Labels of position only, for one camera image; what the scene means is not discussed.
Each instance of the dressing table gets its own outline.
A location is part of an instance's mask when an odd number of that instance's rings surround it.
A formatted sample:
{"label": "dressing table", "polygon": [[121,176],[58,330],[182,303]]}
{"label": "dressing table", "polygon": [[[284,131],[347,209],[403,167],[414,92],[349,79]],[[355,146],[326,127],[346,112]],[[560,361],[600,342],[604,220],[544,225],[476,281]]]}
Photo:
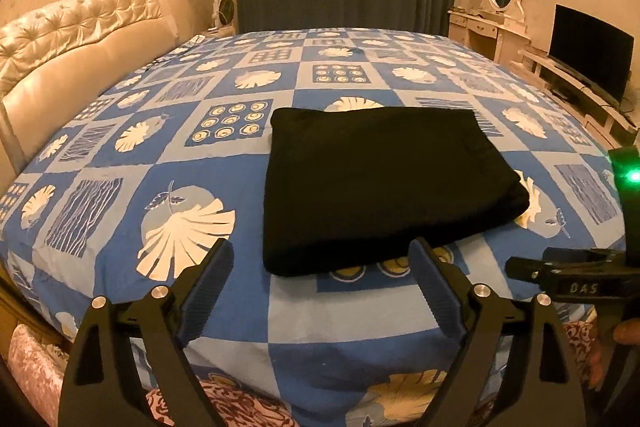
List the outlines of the dressing table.
{"label": "dressing table", "polygon": [[522,0],[483,0],[480,9],[449,11],[449,38],[509,66],[531,44]]}

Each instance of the blue patterned bed sheet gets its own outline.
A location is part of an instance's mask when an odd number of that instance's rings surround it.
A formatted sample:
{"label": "blue patterned bed sheet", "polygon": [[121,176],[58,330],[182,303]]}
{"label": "blue patterned bed sheet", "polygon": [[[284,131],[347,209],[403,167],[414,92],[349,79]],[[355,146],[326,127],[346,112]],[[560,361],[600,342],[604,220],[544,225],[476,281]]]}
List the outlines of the blue patterned bed sheet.
{"label": "blue patterned bed sheet", "polygon": [[[197,36],[107,90],[0,199],[2,261],[73,338],[92,297],[138,299],[229,238],[235,267],[203,337],[186,349],[199,376],[221,373],[276,397],[307,427],[415,419],[456,346],[405,258],[299,279],[262,267],[273,111],[385,105],[473,110],[529,190],[515,222],[441,249],[473,282],[527,299],[536,288],[505,277],[511,255],[623,241],[606,154],[543,93],[447,38],[316,28]],[[585,312],[558,308],[564,319]],[[133,348],[151,388],[144,346]]]}

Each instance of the folded clothing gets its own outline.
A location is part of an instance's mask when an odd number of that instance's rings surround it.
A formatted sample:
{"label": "folded clothing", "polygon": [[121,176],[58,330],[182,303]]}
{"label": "folded clothing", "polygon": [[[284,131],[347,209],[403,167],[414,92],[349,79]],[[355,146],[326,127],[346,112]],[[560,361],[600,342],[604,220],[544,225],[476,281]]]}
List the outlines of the folded clothing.
{"label": "folded clothing", "polygon": [[380,263],[512,221],[520,177],[471,110],[279,108],[264,192],[263,261],[293,277]]}

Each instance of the flat screen tv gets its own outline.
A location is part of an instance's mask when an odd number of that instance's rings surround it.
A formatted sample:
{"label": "flat screen tv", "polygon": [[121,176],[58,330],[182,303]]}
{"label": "flat screen tv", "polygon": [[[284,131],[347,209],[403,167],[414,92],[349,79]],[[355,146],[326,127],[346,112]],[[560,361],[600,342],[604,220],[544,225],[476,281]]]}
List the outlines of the flat screen tv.
{"label": "flat screen tv", "polygon": [[556,5],[549,56],[619,105],[629,78],[634,38],[586,13]]}

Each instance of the fan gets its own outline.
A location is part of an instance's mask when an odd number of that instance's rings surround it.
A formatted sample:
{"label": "fan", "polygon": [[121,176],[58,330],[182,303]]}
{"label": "fan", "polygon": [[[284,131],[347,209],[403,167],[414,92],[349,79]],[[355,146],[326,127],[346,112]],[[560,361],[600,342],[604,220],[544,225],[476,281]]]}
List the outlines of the fan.
{"label": "fan", "polygon": [[214,28],[230,25],[234,20],[236,6],[233,0],[213,0],[213,17],[211,23]]}

